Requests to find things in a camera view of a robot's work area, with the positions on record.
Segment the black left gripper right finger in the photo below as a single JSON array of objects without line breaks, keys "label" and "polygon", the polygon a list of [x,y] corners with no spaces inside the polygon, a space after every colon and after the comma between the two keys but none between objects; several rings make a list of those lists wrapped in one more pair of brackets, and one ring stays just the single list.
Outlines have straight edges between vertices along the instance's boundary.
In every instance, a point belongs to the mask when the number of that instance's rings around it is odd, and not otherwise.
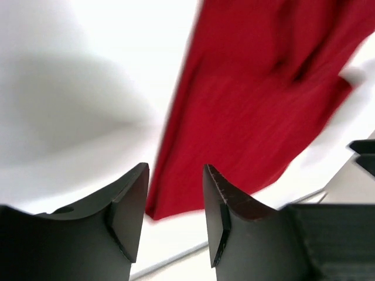
[{"label": "black left gripper right finger", "polygon": [[[203,193],[208,187],[243,192],[212,165],[203,168]],[[248,222],[213,267],[218,280],[374,279],[373,205],[288,204],[273,214],[242,203],[235,210]]]}]

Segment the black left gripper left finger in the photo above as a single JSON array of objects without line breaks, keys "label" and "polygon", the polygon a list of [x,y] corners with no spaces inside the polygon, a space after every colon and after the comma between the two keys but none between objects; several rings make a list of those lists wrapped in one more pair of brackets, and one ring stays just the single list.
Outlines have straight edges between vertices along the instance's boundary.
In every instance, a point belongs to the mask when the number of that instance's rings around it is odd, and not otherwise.
[{"label": "black left gripper left finger", "polygon": [[149,166],[51,214],[1,207],[2,280],[128,280],[136,262]]}]

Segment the red t-shirt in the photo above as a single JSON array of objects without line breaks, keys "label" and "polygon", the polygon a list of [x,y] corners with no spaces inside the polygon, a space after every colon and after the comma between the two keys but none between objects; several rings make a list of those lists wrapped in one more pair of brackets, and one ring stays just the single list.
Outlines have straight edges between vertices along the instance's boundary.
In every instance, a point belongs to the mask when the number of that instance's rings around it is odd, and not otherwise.
[{"label": "red t-shirt", "polygon": [[277,181],[347,100],[340,71],[373,32],[373,1],[204,1],[146,214],[201,210],[205,164],[249,194]]}]

